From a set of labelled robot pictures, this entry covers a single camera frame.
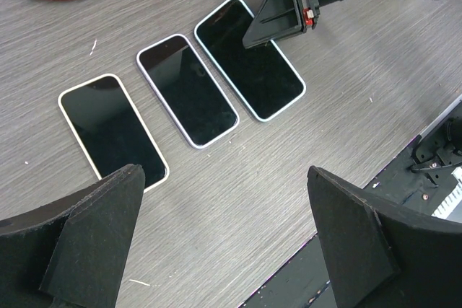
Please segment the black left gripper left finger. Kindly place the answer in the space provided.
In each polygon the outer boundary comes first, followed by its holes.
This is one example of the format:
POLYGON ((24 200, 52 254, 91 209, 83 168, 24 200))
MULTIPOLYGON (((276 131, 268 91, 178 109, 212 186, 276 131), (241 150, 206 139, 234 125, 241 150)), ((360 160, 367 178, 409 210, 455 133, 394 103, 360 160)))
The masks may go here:
POLYGON ((141 166, 1 220, 2 307, 114 307, 144 194, 141 166))

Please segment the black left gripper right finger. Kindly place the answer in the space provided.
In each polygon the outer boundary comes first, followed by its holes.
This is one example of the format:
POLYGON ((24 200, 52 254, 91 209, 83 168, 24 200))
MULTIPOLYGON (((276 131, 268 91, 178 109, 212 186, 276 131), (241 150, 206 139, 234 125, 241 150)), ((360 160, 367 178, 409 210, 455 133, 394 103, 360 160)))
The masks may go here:
POLYGON ((308 195, 338 307, 461 306, 461 224, 315 166, 308 195))

